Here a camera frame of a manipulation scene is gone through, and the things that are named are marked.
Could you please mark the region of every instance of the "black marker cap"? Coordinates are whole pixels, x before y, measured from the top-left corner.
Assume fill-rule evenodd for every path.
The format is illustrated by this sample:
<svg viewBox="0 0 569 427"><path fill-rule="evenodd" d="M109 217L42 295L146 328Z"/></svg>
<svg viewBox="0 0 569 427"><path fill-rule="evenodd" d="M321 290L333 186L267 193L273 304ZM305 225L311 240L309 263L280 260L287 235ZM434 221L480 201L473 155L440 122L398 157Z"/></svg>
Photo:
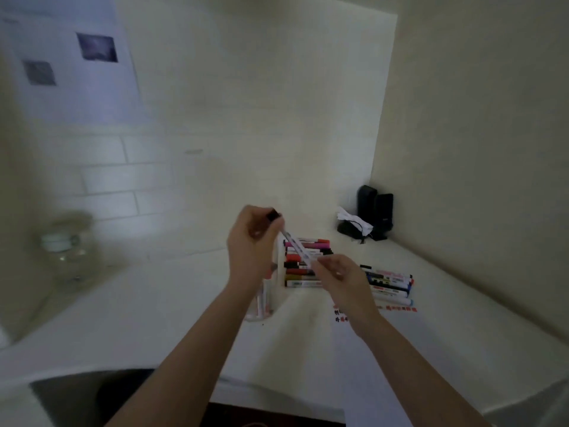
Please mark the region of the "black marker cap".
<svg viewBox="0 0 569 427"><path fill-rule="evenodd" d="M276 209L273 208L273 210L267 214L267 219L269 220L269 222L274 222L276 219L278 219L281 216L281 213L279 213Z"/></svg>

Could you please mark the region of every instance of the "paper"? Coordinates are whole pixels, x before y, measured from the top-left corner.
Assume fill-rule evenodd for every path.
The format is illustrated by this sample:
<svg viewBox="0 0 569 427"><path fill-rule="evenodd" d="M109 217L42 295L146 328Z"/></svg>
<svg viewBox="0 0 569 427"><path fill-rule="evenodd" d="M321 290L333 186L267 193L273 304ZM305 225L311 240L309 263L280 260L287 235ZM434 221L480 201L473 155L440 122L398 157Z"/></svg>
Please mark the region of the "paper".
<svg viewBox="0 0 569 427"><path fill-rule="evenodd" d="M413 427L372 352L353 332L349 318L334 307L332 321L346 426Z"/></svg>
<svg viewBox="0 0 569 427"><path fill-rule="evenodd" d="M120 27L46 16L0 16L2 47L28 117L81 124L144 121Z"/></svg>
<svg viewBox="0 0 569 427"><path fill-rule="evenodd" d="M352 222L352 225L354 225L358 230L360 230L364 237L368 236L372 232L373 225L364 222L358 216L351 215L344 208L338 207L337 213L338 213L338 220L347 220L348 222Z"/></svg>

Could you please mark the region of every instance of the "person's right hand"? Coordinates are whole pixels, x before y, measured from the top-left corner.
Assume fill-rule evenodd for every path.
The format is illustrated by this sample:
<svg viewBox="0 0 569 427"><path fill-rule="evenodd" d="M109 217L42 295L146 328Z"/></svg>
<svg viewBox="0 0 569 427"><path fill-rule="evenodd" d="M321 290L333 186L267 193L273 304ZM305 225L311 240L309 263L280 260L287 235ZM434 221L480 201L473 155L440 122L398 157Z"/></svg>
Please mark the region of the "person's right hand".
<svg viewBox="0 0 569 427"><path fill-rule="evenodd" d="M311 266L324 289L350 320L354 332L363 337L381 319L365 272L343 254L320 256Z"/></svg>

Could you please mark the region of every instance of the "white desk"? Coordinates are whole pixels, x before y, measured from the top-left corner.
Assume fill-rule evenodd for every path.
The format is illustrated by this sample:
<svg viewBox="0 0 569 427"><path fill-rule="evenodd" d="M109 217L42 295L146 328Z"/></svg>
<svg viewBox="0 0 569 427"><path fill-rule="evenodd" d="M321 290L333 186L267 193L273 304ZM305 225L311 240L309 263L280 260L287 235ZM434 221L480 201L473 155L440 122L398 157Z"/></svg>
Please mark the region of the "white desk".
<svg viewBox="0 0 569 427"><path fill-rule="evenodd" d="M569 372L569 347L395 243L358 245L328 235L337 253L413 274L419 312L393 312L390 319L480 411L521 400ZM0 388L80 372L155 367L223 288L227 276L226 251L117 271L0 352ZM227 381L230 387L258 385L290 397L315 416L341 420L328 294L280 287L275 298L281 305L272 318L241 327L215 400L274 409L259 393L249 400L224 393ZM404 314L419 320L409 327L394 319Z"/></svg>

